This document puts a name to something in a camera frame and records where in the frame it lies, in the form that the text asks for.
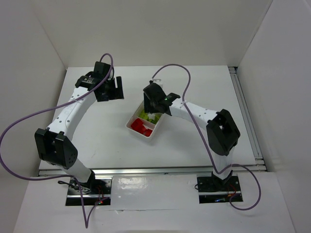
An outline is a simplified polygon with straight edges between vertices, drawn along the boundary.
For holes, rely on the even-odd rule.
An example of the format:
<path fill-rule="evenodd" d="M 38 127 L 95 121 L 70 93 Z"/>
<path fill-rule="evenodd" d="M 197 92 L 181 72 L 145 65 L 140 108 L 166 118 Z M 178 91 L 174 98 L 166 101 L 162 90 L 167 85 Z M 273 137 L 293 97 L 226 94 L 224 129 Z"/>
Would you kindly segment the lime green tall lego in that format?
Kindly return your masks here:
<path fill-rule="evenodd" d="M 148 114 L 145 113 L 144 109 L 142 109 L 142 111 L 140 112 L 138 117 L 141 118 L 141 119 L 144 119 L 144 120 L 148 120 L 149 119 Z"/>

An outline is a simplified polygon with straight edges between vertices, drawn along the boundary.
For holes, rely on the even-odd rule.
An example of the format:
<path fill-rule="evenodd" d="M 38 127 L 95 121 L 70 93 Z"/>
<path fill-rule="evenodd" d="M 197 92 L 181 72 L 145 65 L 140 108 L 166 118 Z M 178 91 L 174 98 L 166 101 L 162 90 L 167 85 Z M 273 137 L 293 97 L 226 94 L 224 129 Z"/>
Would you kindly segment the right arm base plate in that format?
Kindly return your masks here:
<path fill-rule="evenodd" d="M 197 177 L 194 188 L 198 191 L 199 203 L 243 202 L 238 176 L 232 176 L 223 186 L 217 186 L 211 176 Z"/>

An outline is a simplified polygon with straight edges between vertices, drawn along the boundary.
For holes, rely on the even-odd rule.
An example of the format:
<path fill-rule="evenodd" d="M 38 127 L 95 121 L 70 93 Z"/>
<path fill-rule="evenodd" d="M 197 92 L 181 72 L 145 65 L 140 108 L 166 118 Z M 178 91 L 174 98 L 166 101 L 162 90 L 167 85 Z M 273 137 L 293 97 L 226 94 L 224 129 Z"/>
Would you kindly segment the large red sloped lego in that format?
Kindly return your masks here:
<path fill-rule="evenodd" d="M 131 124 L 131 128 L 140 134 L 144 134 L 144 132 L 146 131 L 146 128 L 143 126 L 143 121 L 139 118 L 133 121 L 133 123 Z"/>

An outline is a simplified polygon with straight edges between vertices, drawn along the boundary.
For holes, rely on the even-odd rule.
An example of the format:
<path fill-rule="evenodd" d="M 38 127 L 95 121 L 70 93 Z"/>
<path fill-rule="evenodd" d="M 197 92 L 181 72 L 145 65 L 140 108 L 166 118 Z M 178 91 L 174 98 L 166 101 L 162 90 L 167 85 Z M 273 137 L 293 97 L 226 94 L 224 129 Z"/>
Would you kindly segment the lime green lego with print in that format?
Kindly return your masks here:
<path fill-rule="evenodd" d="M 151 123 L 153 123 L 153 124 L 157 124 L 158 123 L 158 121 L 159 121 L 159 119 L 160 119 L 160 117 L 161 116 L 159 116 L 159 115 L 152 115 L 152 117 L 147 117 L 147 121 L 148 122 L 151 122 Z"/>

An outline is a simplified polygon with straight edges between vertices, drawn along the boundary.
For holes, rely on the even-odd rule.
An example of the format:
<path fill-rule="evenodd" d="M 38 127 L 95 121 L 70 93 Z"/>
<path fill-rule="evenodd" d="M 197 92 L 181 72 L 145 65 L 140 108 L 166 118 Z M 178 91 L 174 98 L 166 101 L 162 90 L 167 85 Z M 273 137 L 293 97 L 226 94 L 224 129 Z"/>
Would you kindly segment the white divided plastic container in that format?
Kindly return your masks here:
<path fill-rule="evenodd" d="M 151 122 L 148 122 L 144 119 L 141 119 L 139 118 L 139 114 L 140 112 L 142 111 L 142 109 L 144 109 L 144 102 L 142 101 L 141 104 L 138 106 L 138 108 L 134 111 L 133 115 L 130 117 L 130 119 L 128 120 L 128 122 L 126 123 L 126 128 L 128 129 L 129 133 L 137 138 L 139 138 L 140 140 L 142 141 L 145 141 L 145 142 L 150 142 L 154 136 L 157 134 L 157 132 L 159 131 L 160 129 L 160 126 L 161 124 L 164 122 L 164 119 L 166 118 L 163 114 L 161 115 L 158 123 L 155 125 Z M 146 128 L 146 129 L 151 129 L 153 132 L 151 133 L 151 135 L 149 137 L 146 137 L 144 136 L 143 134 L 140 134 L 136 131 L 134 131 L 132 128 L 131 128 L 131 124 L 133 123 L 133 121 L 135 119 L 141 119 L 143 121 L 143 126 Z"/>

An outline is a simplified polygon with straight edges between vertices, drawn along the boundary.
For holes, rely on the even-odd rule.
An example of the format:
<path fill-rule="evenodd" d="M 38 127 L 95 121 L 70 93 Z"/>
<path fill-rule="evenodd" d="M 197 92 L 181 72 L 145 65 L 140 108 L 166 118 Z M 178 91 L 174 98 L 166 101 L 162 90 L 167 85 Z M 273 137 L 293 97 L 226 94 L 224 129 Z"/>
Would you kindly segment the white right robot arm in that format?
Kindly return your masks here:
<path fill-rule="evenodd" d="M 184 96 L 165 94 L 162 87 L 150 83 L 143 89 L 144 110 L 194 123 L 213 166 L 215 183 L 224 185 L 232 176 L 232 158 L 241 133 L 229 111 L 209 110 L 185 101 Z"/>

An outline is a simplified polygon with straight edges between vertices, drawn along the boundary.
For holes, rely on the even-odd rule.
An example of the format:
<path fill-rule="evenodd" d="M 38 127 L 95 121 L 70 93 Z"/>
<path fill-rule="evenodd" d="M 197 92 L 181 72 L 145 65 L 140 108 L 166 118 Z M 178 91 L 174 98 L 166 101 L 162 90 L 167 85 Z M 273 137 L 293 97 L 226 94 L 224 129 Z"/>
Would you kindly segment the red 2x4 lego brick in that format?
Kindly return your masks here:
<path fill-rule="evenodd" d="M 142 134 L 146 137 L 149 137 L 153 131 L 151 129 L 146 129 Z"/>

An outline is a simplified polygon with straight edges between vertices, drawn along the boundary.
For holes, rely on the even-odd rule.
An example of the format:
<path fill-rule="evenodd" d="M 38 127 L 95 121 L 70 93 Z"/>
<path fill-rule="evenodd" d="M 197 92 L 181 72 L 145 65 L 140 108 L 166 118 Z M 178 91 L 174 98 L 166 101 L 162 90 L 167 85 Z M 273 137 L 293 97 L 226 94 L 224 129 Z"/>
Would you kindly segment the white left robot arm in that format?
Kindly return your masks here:
<path fill-rule="evenodd" d="M 122 80 L 120 76 L 114 77 L 113 66 L 96 62 L 93 71 L 77 80 L 69 104 L 58 117 L 45 129 L 35 132 L 39 158 L 75 177 L 87 190 L 100 185 L 95 173 L 78 159 L 78 150 L 72 143 L 73 135 L 92 104 L 123 98 Z"/>

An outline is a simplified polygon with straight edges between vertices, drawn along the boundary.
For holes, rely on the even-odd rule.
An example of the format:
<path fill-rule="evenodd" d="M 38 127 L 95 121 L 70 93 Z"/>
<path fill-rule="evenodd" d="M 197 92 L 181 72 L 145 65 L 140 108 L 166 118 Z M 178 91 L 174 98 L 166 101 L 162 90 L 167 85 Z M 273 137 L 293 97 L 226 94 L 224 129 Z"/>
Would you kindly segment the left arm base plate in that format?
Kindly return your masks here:
<path fill-rule="evenodd" d="M 58 184 L 65 185 L 67 190 L 66 206 L 81 206 L 81 196 L 78 185 L 74 179 L 69 182 L 58 181 Z M 82 187 L 83 201 L 85 206 L 108 206 L 111 204 L 112 178 L 100 179 L 92 189 Z"/>

